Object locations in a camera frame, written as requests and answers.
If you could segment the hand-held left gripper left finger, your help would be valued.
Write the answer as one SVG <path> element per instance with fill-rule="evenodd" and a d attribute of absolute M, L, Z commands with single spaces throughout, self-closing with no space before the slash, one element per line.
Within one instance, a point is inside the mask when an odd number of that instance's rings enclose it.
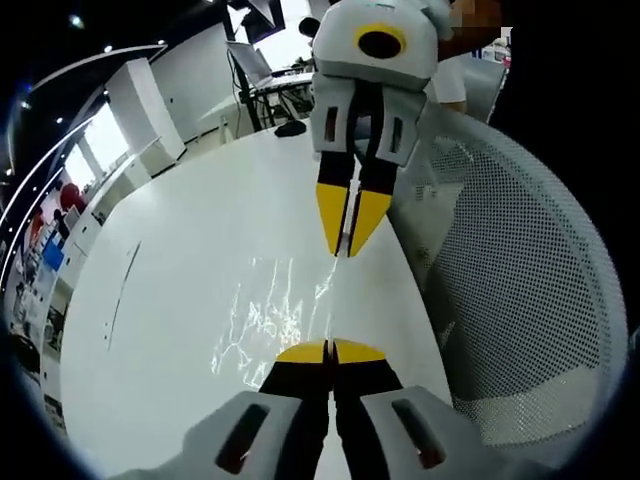
<path fill-rule="evenodd" d="M 328 432 L 328 342 L 294 345 L 257 391 L 243 391 L 191 427 L 181 451 L 119 479 L 312 479 Z"/>

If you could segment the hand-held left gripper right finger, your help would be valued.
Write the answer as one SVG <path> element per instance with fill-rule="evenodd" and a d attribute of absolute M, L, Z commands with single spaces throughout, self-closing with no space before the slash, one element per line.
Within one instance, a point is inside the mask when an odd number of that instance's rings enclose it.
<path fill-rule="evenodd" d="M 338 433 L 355 479 L 549 479 L 550 468 L 484 445 L 465 415 L 405 387 L 384 353 L 333 342 Z"/>

